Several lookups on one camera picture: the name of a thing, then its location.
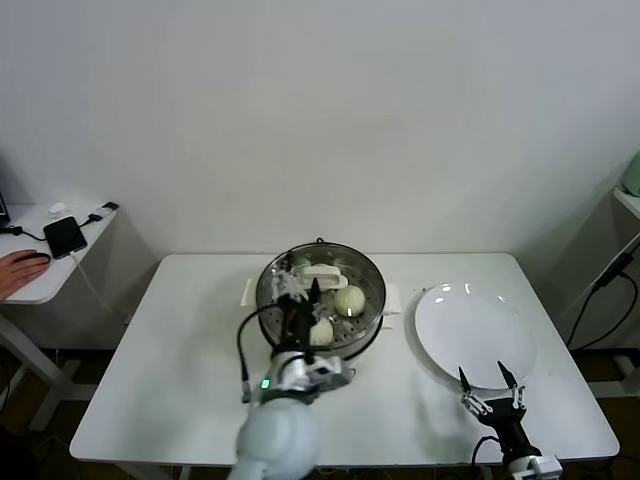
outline white table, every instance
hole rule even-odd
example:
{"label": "white table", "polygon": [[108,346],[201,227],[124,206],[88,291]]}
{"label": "white table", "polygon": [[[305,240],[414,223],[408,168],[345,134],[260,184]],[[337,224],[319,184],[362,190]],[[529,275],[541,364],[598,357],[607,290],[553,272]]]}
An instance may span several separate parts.
{"label": "white table", "polygon": [[[151,464],[229,465],[245,420],[236,329],[247,278],[270,255],[172,255],[158,268],[71,443],[87,461],[125,466],[138,478],[167,478]],[[516,261],[506,254],[371,255],[398,284],[403,314],[357,363],[353,383],[312,406],[324,428],[326,466],[470,463],[490,432],[460,405],[456,382],[421,351],[412,333],[423,288],[482,283],[512,299],[529,323],[539,355],[527,381],[524,427],[534,445],[561,460],[619,450],[611,427]],[[243,338],[253,382],[269,347],[259,327]],[[484,446],[481,463],[499,463]]]}
{"label": "white table", "polygon": [[640,198],[622,191],[620,187],[613,190],[613,196],[636,217],[640,218]]}
{"label": "white table", "polygon": [[[100,205],[84,205],[74,208],[73,214],[78,223],[84,221],[87,215]],[[9,205],[7,207],[11,215],[11,225],[20,225],[29,233],[43,238],[42,227],[54,221],[49,217],[47,205]],[[104,218],[100,222],[92,223],[82,228],[82,233],[87,240],[87,247],[75,256],[78,262],[87,254],[95,244],[98,237],[111,223],[115,213]],[[26,235],[0,236],[0,256],[16,250],[35,249],[39,252],[51,254],[47,242],[39,242]],[[61,260],[51,260],[51,265],[44,275],[30,284],[18,290],[5,300],[4,303],[19,305],[37,305],[51,300],[60,291],[67,279],[76,268],[76,263],[71,257]],[[96,385],[76,385],[71,378],[80,366],[77,360],[68,361],[62,369],[59,369],[49,360],[40,349],[27,338],[13,323],[0,315],[0,340],[22,362],[22,366],[11,378],[12,390],[8,388],[0,395],[0,402],[4,397],[15,391],[15,387],[24,377],[27,369],[33,370],[42,380],[50,385],[44,401],[31,421],[31,430],[42,431],[46,428],[53,416],[58,404],[63,400],[88,401],[93,396]]]}

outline charger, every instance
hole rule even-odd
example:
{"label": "charger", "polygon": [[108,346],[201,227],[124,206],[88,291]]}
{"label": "charger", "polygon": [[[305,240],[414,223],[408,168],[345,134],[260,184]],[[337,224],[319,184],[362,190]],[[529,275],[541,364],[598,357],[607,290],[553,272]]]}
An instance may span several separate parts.
{"label": "charger", "polygon": [[106,218],[109,215],[111,215],[118,208],[120,208],[120,205],[118,205],[117,203],[107,202],[103,206],[101,206],[100,208],[98,208],[98,209],[94,210],[93,212],[91,212],[87,216],[87,220],[85,220],[85,222],[80,226],[81,227],[86,227],[87,225],[89,225],[91,223],[99,222],[103,218]]}
{"label": "charger", "polygon": [[604,288],[611,283],[611,281],[622,273],[622,271],[633,262],[633,255],[631,253],[622,253],[618,256],[611,265],[604,271],[600,278],[596,280],[594,288]]}
{"label": "charger", "polygon": [[45,240],[44,238],[36,237],[32,233],[27,232],[25,229],[23,229],[19,225],[12,225],[10,227],[0,227],[0,235],[9,235],[9,234],[15,237],[19,235],[26,235],[27,237],[31,237],[34,240],[37,240],[38,242],[44,242]]}

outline black smartphone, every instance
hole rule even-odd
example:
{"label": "black smartphone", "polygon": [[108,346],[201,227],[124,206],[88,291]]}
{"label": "black smartphone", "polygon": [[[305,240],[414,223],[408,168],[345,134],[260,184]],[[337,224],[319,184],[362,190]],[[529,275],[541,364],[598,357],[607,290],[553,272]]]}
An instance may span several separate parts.
{"label": "black smartphone", "polygon": [[51,256],[55,259],[63,258],[72,252],[82,250],[87,246],[87,240],[80,231],[80,226],[73,217],[66,217],[45,226],[42,231],[49,243]]}

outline black cable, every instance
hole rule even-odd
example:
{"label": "black cable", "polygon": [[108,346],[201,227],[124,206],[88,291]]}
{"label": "black cable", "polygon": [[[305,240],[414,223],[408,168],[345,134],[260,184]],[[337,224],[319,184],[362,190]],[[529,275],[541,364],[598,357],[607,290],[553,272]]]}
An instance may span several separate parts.
{"label": "black cable", "polygon": [[500,444],[500,440],[492,435],[487,435],[486,437],[482,437],[480,440],[478,440],[478,443],[476,443],[476,446],[473,449],[473,455],[471,455],[471,469],[476,468],[476,457],[478,456],[478,450],[480,450],[480,447],[484,442],[488,442],[489,440],[493,440],[498,445]]}
{"label": "black cable", "polygon": [[27,237],[31,237],[31,238],[33,238],[34,240],[37,240],[38,242],[44,242],[44,241],[46,241],[46,239],[44,239],[44,238],[40,238],[40,237],[36,237],[34,234],[29,233],[29,232],[27,232],[26,230],[23,230],[23,231],[22,231],[22,234],[23,234],[23,235],[26,235]]}
{"label": "black cable", "polygon": [[587,309],[587,305],[589,305],[589,302],[591,301],[591,297],[593,297],[593,294],[596,293],[598,290],[599,290],[599,287],[593,287],[589,292],[589,295],[587,295],[587,298],[584,300],[584,303],[582,304],[582,308],[580,309],[580,313],[578,314],[578,317],[576,318],[576,321],[573,324],[573,328],[571,329],[571,334],[569,335],[569,339],[565,343],[567,348],[571,344],[571,340],[573,340],[573,337],[576,334],[576,330],[578,330],[578,325],[580,325],[580,322],[582,321],[582,316],[584,315],[584,312]]}
{"label": "black cable", "polygon": [[584,465],[582,463],[576,463],[576,465],[578,466],[578,468],[581,468],[583,470],[586,470],[587,472],[604,472],[605,470],[611,468],[611,466],[613,465],[613,461],[616,459],[616,457],[611,457],[607,460],[605,460],[604,465],[601,465],[599,467],[592,467],[590,465]]}
{"label": "black cable", "polygon": [[287,366],[289,366],[296,360],[305,360],[305,358],[306,357],[304,355],[294,355],[293,357],[287,358],[280,367],[280,370],[278,370],[278,383],[282,381],[282,372],[284,372],[284,369],[287,368]]}
{"label": "black cable", "polygon": [[613,327],[611,327],[607,333],[605,333],[604,335],[602,335],[602,336],[596,338],[595,340],[587,343],[586,345],[583,345],[580,348],[577,348],[576,350],[584,350],[585,348],[590,347],[595,343],[598,343],[600,340],[604,340],[609,335],[611,335],[613,332],[615,332],[625,322],[625,320],[627,320],[627,318],[629,318],[629,315],[631,315],[631,312],[633,311],[633,308],[636,306],[636,302],[638,301],[638,285],[626,273],[621,272],[618,275],[620,277],[624,278],[625,280],[627,280],[628,282],[630,282],[631,286],[633,287],[633,300],[631,301],[631,305],[629,306],[629,308],[627,309],[625,314],[622,316],[620,321],[618,323],[616,323]]}
{"label": "black cable", "polygon": [[240,356],[240,368],[241,368],[242,392],[243,392],[242,401],[244,403],[248,403],[249,400],[250,400],[251,386],[249,385],[249,370],[247,369],[247,360],[244,358],[244,352],[242,351],[242,340],[241,340],[242,339],[242,331],[244,330],[244,327],[247,326],[249,321],[251,321],[252,318],[257,317],[262,312],[264,312],[265,310],[269,310],[270,308],[279,308],[279,307],[278,307],[278,304],[276,304],[276,303],[272,303],[272,304],[269,304],[269,305],[265,305],[264,307],[260,307],[255,312],[250,314],[247,318],[245,318],[242,321],[242,323],[240,324],[240,326],[238,327],[238,334],[237,334],[237,337],[236,337],[236,343],[237,343],[237,346],[238,346],[238,355]]}
{"label": "black cable", "polygon": [[96,215],[95,213],[90,213],[88,218],[84,222],[82,222],[82,224],[80,225],[80,228],[86,227],[87,225],[90,225],[95,222],[99,222],[100,220],[102,220],[102,218],[103,217],[101,217],[100,215]]}
{"label": "black cable", "polygon": [[637,463],[637,464],[640,465],[640,458],[634,457],[633,455],[625,455],[624,453],[620,453],[620,454],[616,455],[615,457],[613,457],[614,460],[616,458],[621,458],[623,460],[629,460],[631,462],[634,462],[634,463]]}
{"label": "black cable", "polygon": [[2,364],[2,370],[4,370],[5,377],[7,378],[7,394],[4,397],[4,402],[2,402],[2,408],[0,408],[0,415],[4,412],[4,409],[7,408],[7,402],[9,401],[9,395],[11,395],[11,375],[9,375],[9,369],[7,368],[7,364],[4,363],[3,355],[0,354],[0,364]]}

